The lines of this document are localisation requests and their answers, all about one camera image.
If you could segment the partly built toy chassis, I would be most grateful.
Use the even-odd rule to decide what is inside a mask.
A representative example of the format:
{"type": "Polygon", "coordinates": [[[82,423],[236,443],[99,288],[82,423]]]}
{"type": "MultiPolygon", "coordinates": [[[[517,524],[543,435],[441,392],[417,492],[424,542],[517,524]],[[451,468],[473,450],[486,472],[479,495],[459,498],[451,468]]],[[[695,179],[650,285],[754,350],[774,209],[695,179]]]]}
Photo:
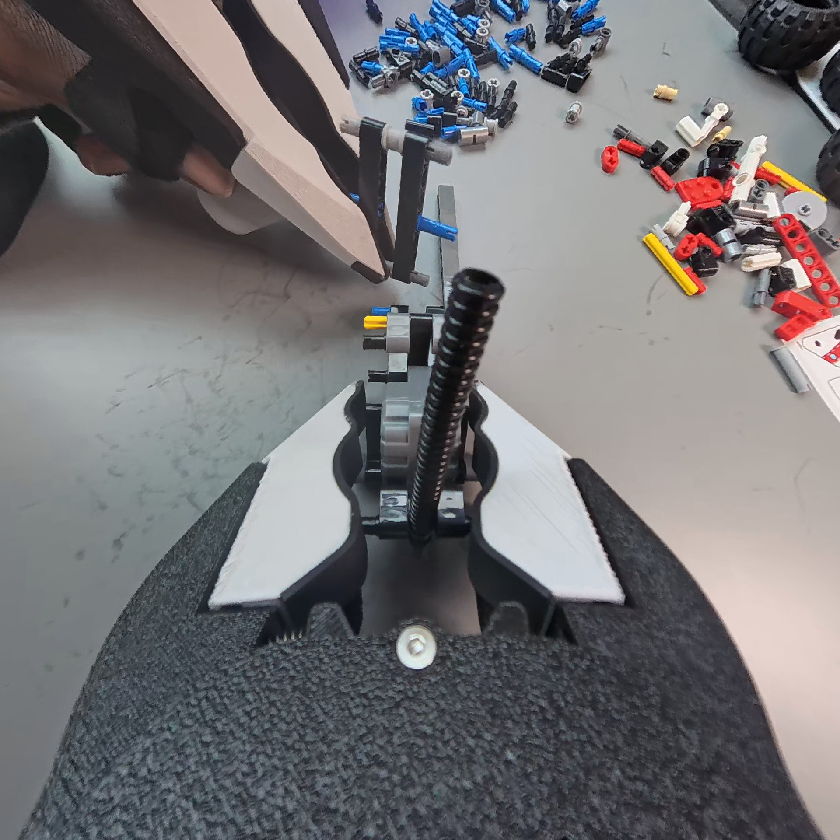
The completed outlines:
{"type": "MultiPolygon", "coordinates": [[[[455,191],[437,189],[437,218],[456,227],[455,191]]],[[[438,238],[441,302],[425,311],[373,308],[363,347],[383,351],[385,368],[368,371],[382,396],[365,408],[364,480],[378,486],[379,512],[364,531],[380,539],[462,538],[470,530],[467,409],[498,310],[500,287],[459,276],[457,242],[438,238]]]]}

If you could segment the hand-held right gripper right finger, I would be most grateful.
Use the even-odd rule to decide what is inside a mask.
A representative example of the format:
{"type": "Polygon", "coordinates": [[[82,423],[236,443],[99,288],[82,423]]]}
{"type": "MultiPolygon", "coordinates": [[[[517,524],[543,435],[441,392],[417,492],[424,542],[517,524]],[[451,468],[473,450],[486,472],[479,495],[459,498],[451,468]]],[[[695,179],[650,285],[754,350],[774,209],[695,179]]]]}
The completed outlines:
{"type": "Polygon", "coordinates": [[[479,621],[518,604],[528,632],[563,631],[564,606],[627,599],[569,456],[486,385],[468,410],[479,492],[470,514],[468,573],[479,621]]]}

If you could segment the grey desk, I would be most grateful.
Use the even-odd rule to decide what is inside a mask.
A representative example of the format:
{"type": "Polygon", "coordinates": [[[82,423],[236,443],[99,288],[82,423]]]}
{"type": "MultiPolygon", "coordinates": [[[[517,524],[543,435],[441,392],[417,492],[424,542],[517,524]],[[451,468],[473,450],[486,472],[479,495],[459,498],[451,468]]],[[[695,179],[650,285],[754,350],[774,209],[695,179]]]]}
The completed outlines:
{"type": "MultiPolygon", "coordinates": [[[[697,300],[641,237],[673,206],[618,123],[732,96],[733,132],[814,184],[826,128],[744,64],[708,2],[603,2],[612,42],[579,124],[516,69],[518,114],[430,181],[454,185],[461,258],[507,286],[480,374],[586,459],[705,590],[791,776],[838,838],[838,422],[769,357],[775,320],[721,269],[697,300]],[[678,89],[660,101],[658,84],[678,89]]],[[[371,368],[361,319],[423,289],[373,286],[280,223],[227,234],[190,186],[109,179],[50,140],[2,260],[2,838],[49,776],[99,649],[167,551],[250,463],[371,368]]]]}

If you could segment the grey technic tube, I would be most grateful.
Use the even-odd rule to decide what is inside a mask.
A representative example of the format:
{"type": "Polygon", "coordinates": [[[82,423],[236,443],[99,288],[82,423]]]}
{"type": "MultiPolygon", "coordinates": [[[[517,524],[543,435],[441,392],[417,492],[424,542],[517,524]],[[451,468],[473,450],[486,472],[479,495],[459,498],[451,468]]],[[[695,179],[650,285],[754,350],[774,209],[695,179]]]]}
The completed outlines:
{"type": "Polygon", "coordinates": [[[807,393],[812,385],[804,373],[799,361],[788,346],[779,346],[770,351],[770,357],[776,364],[791,390],[796,394],[807,393]]]}

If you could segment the pile of red white parts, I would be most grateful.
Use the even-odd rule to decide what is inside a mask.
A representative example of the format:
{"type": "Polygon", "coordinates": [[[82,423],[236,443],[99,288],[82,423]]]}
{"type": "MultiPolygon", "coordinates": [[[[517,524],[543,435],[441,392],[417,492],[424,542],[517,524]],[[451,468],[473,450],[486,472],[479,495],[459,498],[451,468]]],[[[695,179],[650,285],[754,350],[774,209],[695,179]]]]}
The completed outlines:
{"type": "Polygon", "coordinates": [[[709,98],[701,115],[700,123],[690,117],[677,122],[675,132],[686,144],[673,150],[617,124],[614,142],[602,151],[602,170],[612,175],[621,160],[635,159],[676,197],[676,209],[647,234],[654,233],[697,282],[700,293],[688,297],[703,295],[721,266],[735,266],[752,278],[749,305],[780,317],[773,332],[788,343],[838,315],[838,269],[828,264],[838,254],[838,236],[826,225],[830,201],[819,187],[766,159],[766,135],[733,138],[727,103],[709,98]]]}

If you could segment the sticker sheet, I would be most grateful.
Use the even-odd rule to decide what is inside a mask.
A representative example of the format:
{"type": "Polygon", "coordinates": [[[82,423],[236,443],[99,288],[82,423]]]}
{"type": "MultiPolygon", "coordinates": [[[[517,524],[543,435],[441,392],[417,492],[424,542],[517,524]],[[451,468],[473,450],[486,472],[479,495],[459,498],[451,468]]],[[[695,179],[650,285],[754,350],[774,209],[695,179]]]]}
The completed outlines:
{"type": "Polygon", "coordinates": [[[786,344],[812,390],[839,419],[839,316],[820,321],[786,344]]]}

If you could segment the black beam and axle assembly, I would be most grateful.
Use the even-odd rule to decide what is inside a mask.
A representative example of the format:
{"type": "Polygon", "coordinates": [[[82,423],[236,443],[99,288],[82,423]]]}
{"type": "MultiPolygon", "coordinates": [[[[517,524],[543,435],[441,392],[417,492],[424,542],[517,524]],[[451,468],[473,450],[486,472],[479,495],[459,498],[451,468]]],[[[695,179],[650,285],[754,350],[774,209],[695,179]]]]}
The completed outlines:
{"type": "Polygon", "coordinates": [[[360,141],[360,171],[356,194],[360,196],[360,210],[369,225],[382,268],[355,270],[372,282],[387,279],[426,287],[429,277],[416,271],[418,215],[424,215],[427,174],[430,162],[448,165],[453,151],[434,142],[434,129],[427,123],[409,121],[405,129],[395,129],[381,121],[363,118],[341,124],[343,133],[360,141]],[[392,229],[386,212],[385,188],[387,154],[402,156],[400,188],[397,201],[396,226],[392,229]],[[385,205],[384,217],[378,217],[378,202],[385,205]]]}

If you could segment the pile of blue black pins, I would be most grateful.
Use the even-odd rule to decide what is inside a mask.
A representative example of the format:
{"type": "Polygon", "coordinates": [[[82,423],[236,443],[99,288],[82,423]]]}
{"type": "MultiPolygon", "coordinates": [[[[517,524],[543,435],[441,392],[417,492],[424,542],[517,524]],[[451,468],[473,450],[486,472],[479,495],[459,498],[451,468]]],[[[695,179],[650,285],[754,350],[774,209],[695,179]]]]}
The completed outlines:
{"type": "Polygon", "coordinates": [[[430,2],[426,16],[396,17],[377,44],[352,55],[350,77],[373,91],[414,85],[410,130],[460,145],[480,145],[518,110],[515,77],[526,70],[572,94],[612,36],[599,2],[545,2],[543,29],[529,1],[430,2]]]}

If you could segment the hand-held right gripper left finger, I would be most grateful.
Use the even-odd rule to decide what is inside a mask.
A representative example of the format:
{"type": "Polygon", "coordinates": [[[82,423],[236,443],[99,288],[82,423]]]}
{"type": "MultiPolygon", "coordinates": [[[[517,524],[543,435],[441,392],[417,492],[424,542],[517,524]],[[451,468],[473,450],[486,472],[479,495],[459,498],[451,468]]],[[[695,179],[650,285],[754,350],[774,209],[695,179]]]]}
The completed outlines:
{"type": "Polygon", "coordinates": [[[359,631],[368,551],[353,484],[365,406],[364,383],[346,386],[263,459],[209,611],[268,607],[292,632],[316,604],[334,602],[359,631]]]}

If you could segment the yellow technic beam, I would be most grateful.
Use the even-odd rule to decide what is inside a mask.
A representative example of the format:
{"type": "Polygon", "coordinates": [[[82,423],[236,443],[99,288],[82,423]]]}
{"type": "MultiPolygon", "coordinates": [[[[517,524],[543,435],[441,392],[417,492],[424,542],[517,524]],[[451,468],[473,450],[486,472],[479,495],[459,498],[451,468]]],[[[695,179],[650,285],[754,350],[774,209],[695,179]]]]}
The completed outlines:
{"type": "Polygon", "coordinates": [[[671,255],[654,233],[646,234],[643,242],[687,296],[692,297],[700,293],[700,287],[697,285],[697,282],[681,267],[680,263],[671,255]]]}

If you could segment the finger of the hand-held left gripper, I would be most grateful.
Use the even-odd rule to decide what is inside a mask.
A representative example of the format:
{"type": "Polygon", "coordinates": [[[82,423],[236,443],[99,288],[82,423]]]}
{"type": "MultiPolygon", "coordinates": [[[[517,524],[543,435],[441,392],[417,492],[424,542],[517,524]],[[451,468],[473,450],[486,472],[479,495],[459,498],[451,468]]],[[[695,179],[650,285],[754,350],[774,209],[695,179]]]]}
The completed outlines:
{"type": "Polygon", "coordinates": [[[245,147],[237,184],[374,283],[386,267],[359,205],[260,85],[246,51],[212,2],[152,2],[151,22],[233,119],[245,147]]]}
{"type": "Polygon", "coordinates": [[[257,30],[266,46],[255,61],[306,136],[338,136],[341,124],[361,118],[349,69],[320,2],[253,1],[257,30]]]}

